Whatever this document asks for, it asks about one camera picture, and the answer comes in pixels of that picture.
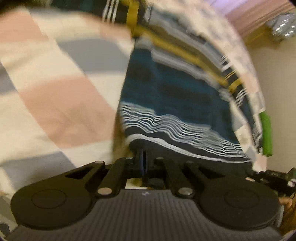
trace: white wavy stripe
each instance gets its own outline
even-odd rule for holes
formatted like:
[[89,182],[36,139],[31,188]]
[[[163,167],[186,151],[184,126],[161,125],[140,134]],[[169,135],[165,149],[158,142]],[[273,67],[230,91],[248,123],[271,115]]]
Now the white wavy stripe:
[[112,23],[115,23],[115,18],[116,18],[116,14],[117,14],[118,4],[119,4],[119,0],[116,0],[115,8],[114,8],[113,15],[112,15]]
[[151,3],[148,3],[146,9],[145,9],[145,13],[144,13],[144,20],[146,22],[148,22],[149,18],[150,18],[150,14],[151,14],[151,7],[152,7],[152,4]]
[[242,105],[242,101],[244,100],[244,97],[246,96],[247,92],[246,89],[242,89],[236,97],[236,104],[240,107]]
[[[149,129],[149,131],[153,131],[153,132],[158,131],[160,129],[168,129],[168,130],[171,129],[172,135],[174,135],[174,134],[176,135],[176,133],[177,133],[177,134],[179,134],[178,136],[183,137],[185,141],[192,140],[192,142],[190,142],[190,143],[192,145],[196,145],[196,146],[199,146],[199,145],[196,144],[196,142],[200,141],[207,134],[207,132],[205,132],[205,133],[197,133],[197,134],[195,134],[195,133],[190,133],[190,134],[188,133],[187,134],[184,131],[182,133],[182,130],[179,128],[179,126],[178,125],[177,126],[176,125],[172,125],[172,122],[169,121],[169,120],[163,120],[160,123],[152,126],[152,125],[149,125],[147,122],[143,121],[143,120],[151,121],[151,119],[144,118],[142,116],[131,115],[131,114],[128,114],[128,113],[125,113],[125,115],[127,115],[128,117],[124,117],[124,115],[122,115],[122,119],[124,120],[124,123],[125,123],[125,125],[127,127],[130,126],[130,125],[132,125],[132,124],[134,124],[134,122],[138,122],[138,123],[141,123],[142,125],[146,126]],[[216,150],[216,148],[218,147],[217,140],[211,141],[211,139],[208,139],[207,141],[208,141],[208,144],[214,145],[215,146],[214,149]],[[228,147],[225,146],[224,149],[230,149],[230,150],[235,149],[235,153],[237,153],[238,151],[241,150],[240,147],[239,148],[235,148],[233,146],[230,146],[230,147],[229,146]]]
[[180,138],[176,138],[174,136],[174,134],[167,128],[158,128],[157,130],[149,130],[145,127],[143,127],[143,124],[138,124],[138,123],[133,123],[133,124],[125,124],[125,127],[139,127],[142,130],[144,130],[146,133],[155,133],[155,132],[164,132],[166,133],[172,140],[176,141],[176,142],[180,142],[180,143],[186,143],[186,144],[190,144],[192,146],[194,146],[197,149],[202,149],[205,150],[209,153],[218,155],[218,156],[224,156],[224,157],[243,157],[246,158],[246,156],[244,155],[244,153],[242,151],[240,151],[241,153],[238,153],[237,151],[226,151],[223,150],[223,148],[221,146],[216,145],[215,148],[213,148],[213,146],[207,145],[206,143],[201,143],[201,145],[199,145],[199,143],[197,144],[196,142],[190,142],[187,141],[187,139],[181,139]]
[[112,14],[112,10],[113,10],[113,7],[114,7],[114,2],[115,0],[112,0],[111,1],[111,5],[110,5],[110,8],[109,8],[109,11],[108,11],[108,15],[107,15],[107,21],[110,22],[110,18],[111,18],[111,14]]
[[105,8],[103,10],[103,16],[102,16],[103,22],[105,22],[105,20],[106,20],[106,15],[107,15],[107,12],[108,12],[109,3],[110,3],[110,0],[107,0],[106,6],[105,6]]
[[221,58],[220,63],[221,63],[221,64],[224,64],[227,60],[228,60],[228,56],[224,55],[224,56]]
[[257,127],[256,123],[254,123],[254,127],[252,130],[252,138],[253,138],[254,146],[257,148],[259,146],[259,142],[262,138],[262,134],[258,131],[258,127]]
[[141,113],[139,115],[135,115],[134,112],[129,113],[124,110],[122,110],[121,112],[123,113],[122,118],[126,128],[139,127],[143,129],[146,133],[155,133],[158,131],[165,132],[172,140],[176,142],[187,143],[198,149],[202,149],[220,156],[244,158],[247,157],[243,153],[240,145],[238,145],[238,147],[235,147],[233,145],[229,145],[231,142],[227,143],[225,140],[222,139],[225,143],[225,145],[223,145],[220,141],[221,138],[218,138],[218,142],[211,141],[211,139],[205,139],[205,134],[208,134],[209,127],[201,128],[201,131],[203,133],[198,133],[196,130],[197,128],[193,132],[188,132],[180,128],[181,125],[184,125],[184,122],[180,120],[178,122],[173,122],[168,116],[156,116],[156,119],[158,119],[159,121],[154,122],[153,116],[151,114],[151,117],[144,117],[141,115]]
[[[177,128],[183,127],[183,129],[180,131],[182,131],[185,134],[198,135],[199,132],[208,132],[208,130],[210,129],[209,125],[196,125],[196,124],[191,124],[191,123],[185,123],[173,115],[158,116],[155,114],[154,110],[144,108],[139,105],[132,104],[132,103],[121,102],[120,108],[124,109],[127,112],[132,113],[133,115],[138,114],[139,117],[141,117],[141,118],[146,118],[146,117],[143,117],[143,115],[146,114],[147,118],[149,118],[149,121],[151,122],[151,124],[157,124],[157,121],[167,118],[170,121],[170,124],[172,122],[175,122],[177,124],[177,125],[175,125]],[[229,141],[221,138],[218,134],[216,134],[214,132],[213,132],[213,135],[216,137],[216,139],[219,140],[220,143],[223,143],[226,146],[228,145],[228,146],[231,146],[234,148],[239,148],[239,149],[241,148],[240,144],[234,144],[232,142],[229,142]]]
[[165,148],[168,148],[170,150],[173,150],[175,152],[178,152],[180,154],[186,155],[186,156],[191,156],[191,157],[196,157],[196,158],[202,158],[205,160],[209,160],[209,161],[220,161],[220,162],[226,162],[226,163],[246,163],[246,162],[250,162],[251,160],[247,160],[247,161],[228,161],[228,160],[224,160],[224,159],[220,159],[220,158],[214,158],[214,157],[208,157],[208,156],[201,156],[201,155],[197,155],[194,153],[191,153],[189,151],[183,150],[177,146],[171,145],[167,142],[165,142],[163,139],[159,139],[159,138],[154,138],[154,137],[147,137],[144,136],[142,134],[133,134],[130,135],[126,138],[126,142],[127,144],[131,143],[134,140],[137,139],[144,139],[144,140],[148,140],[154,143],[157,143]]
[[[147,122],[143,122],[142,120],[148,120],[148,122],[153,122],[152,119],[150,118],[147,118],[147,117],[143,117],[143,116],[136,116],[136,115],[132,115],[132,114],[129,114],[129,113],[126,113],[126,115],[128,115],[128,118],[124,118],[124,115],[123,118],[124,120],[126,121],[130,121],[130,120],[134,120],[136,122],[140,122],[144,125],[147,125],[147,127],[151,130],[151,129],[156,129],[156,128],[159,128],[160,126],[163,126],[163,127],[167,127],[169,129],[173,129],[175,131],[175,135],[180,135],[180,136],[184,136],[186,139],[188,139],[188,137],[193,137],[196,139],[196,141],[200,140],[200,138],[198,137],[203,137],[205,134],[208,133],[208,129],[206,131],[203,131],[203,133],[198,133],[198,132],[188,132],[188,131],[185,131],[183,129],[181,129],[179,126],[179,124],[172,124],[171,120],[169,120],[169,118],[166,118],[168,120],[161,120],[161,123],[157,123],[155,125],[149,125],[149,123]],[[238,149],[238,150],[241,150],[241,146],[239,145],[238,147],[235,147],[235,146],[232,146],[232,145],[228,145],[228,143],[225,144],[225,149]]]

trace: silver foil object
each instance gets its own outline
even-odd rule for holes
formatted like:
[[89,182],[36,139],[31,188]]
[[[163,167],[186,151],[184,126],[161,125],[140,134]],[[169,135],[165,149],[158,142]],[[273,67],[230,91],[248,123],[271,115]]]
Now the silver foil object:
[[277,41],[289,39],[296,34],[296,14],[294,13],[280,14],[266,24],[271,28],[271,33]]

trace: yellow strap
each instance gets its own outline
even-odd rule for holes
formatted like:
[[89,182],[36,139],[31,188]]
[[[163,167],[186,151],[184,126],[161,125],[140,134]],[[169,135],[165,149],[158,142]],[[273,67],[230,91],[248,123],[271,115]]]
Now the yellow strap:
[[135,0],[125,0],[125,1],[126,1],[126,3],[129,1],[128,13],[126,16],[126,25],[133,32],[133,29],[137,25],[137,22],[138,22],[138,11],[139,11],[139,7],[140,7],[140,3]]
[[235,80],[231,83],[231,85],[228,87],[228,89],[231,93],[234,93],[236,88],[241,84],[242,84],[242,82],[241,82],[240,78],[238,78],[237,80]]
[[159,48],[165,49],[171,53],[174,53],[177,56],[180,56],[184,58],[185,60],[196,64],[197,66],[201,67],[203,70],[205,70],[208,74],[210,74],[218,83],[220,83],[222,86],[226,86],[225,80],[222,76],[217,75],[214,73],[210,67],[208,67],[204,62],[202,62],[198,57],[186,52],[182,48],[175,46],[174,44],[171,44],[169,42],[166,42],[162,40],[160,37],[158,37],[156,34],[151,32],[150,30],[142,27],[142,26],[136,26],[133,29],[132,32],[133,36],[141,36],[143,34],[146,34],[153,42],[153,44]]

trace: green object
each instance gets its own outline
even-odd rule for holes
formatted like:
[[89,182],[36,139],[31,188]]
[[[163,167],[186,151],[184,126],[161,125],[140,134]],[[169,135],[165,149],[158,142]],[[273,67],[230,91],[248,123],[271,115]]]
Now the green object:
[[269,157],[273,155],[270,116],[266,114],[266,111],[261,112],[259,116],[261,119],[263,131],[263,155]]

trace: hand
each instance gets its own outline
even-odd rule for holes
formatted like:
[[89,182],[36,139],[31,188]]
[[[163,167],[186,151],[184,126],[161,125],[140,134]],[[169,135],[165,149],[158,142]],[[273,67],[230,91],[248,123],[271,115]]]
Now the hand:
[[284,210],[284,213],[285,213],[292,206],[293,200],[288,197],[279,197],[279,203],[281,205],[285,205],[285,210]]

